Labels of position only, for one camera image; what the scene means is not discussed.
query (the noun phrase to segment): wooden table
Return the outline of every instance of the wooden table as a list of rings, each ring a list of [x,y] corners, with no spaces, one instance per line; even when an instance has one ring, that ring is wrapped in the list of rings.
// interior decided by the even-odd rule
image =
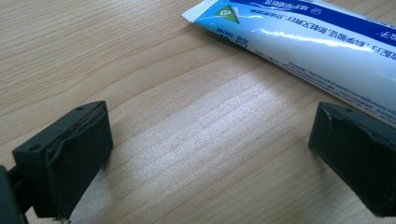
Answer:
[[[394,0],[330,2],[396,25]],[[106,100],[115,146],[73,223],[396,223],[307,147],[318,102],[341,102],[188,23],[197,3],[0,1],[0,163]]]

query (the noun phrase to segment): green triangle logo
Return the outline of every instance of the green triangle logo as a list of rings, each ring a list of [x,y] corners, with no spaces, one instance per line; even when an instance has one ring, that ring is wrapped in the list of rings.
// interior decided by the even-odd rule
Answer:
[[[216,12],[215,16],[222,17],[223,19],[233,21],[239,24],[238,17],[235,15],[233,9],[229,6],[220,9]]]

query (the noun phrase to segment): black clamp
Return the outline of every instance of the black clamp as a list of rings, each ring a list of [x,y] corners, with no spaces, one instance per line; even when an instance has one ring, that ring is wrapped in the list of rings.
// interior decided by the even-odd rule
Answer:
[[[77,107],[12,151],[16,166],[0,166],[0,223],[70,218],[113,148],[106,102]]]
[[[396,216],[396,130],[358,110],[319,103],[309,147],[379,217]]]

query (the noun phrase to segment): table surface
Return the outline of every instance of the table surface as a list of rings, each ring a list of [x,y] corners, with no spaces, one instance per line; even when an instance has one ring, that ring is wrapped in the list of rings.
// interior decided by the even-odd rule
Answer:
[[[396,25],[394,0],[329,2]],[[198,3],[1,0],[0,164],[106,100],[114,149],[72,223],[395,223],[307,147],[341,102],[180,16]]]

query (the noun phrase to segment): tube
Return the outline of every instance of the tube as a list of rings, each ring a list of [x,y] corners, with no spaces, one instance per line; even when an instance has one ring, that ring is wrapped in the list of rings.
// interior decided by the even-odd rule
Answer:
[[[318,0],[205,0],[188,21],[396,128],[396,28]]]

